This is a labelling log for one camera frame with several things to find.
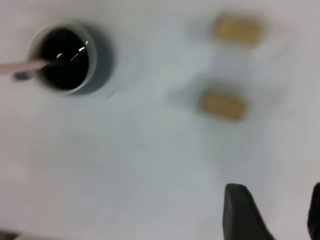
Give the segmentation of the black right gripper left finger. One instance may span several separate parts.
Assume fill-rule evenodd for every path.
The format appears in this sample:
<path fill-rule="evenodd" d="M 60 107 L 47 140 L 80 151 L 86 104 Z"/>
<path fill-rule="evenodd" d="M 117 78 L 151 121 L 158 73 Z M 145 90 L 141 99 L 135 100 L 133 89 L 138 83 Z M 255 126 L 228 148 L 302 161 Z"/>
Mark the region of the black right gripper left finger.
<path fill-rule="evenodd" d="M 222 217 L 225 240 L 273 240 L 246 186 L 228 183 L 224 190 Z"/>

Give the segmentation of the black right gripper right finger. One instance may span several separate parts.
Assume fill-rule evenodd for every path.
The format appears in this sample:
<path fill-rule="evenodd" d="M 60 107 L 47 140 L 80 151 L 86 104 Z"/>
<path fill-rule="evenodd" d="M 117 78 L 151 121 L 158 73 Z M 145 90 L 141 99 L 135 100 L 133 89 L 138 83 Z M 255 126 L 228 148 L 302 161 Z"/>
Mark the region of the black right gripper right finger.
<path fill-rule="evenodd" d="M 310 202 L 307 229 L 312 240 L 320 240 L 320 183 L 316 183 Z"/>

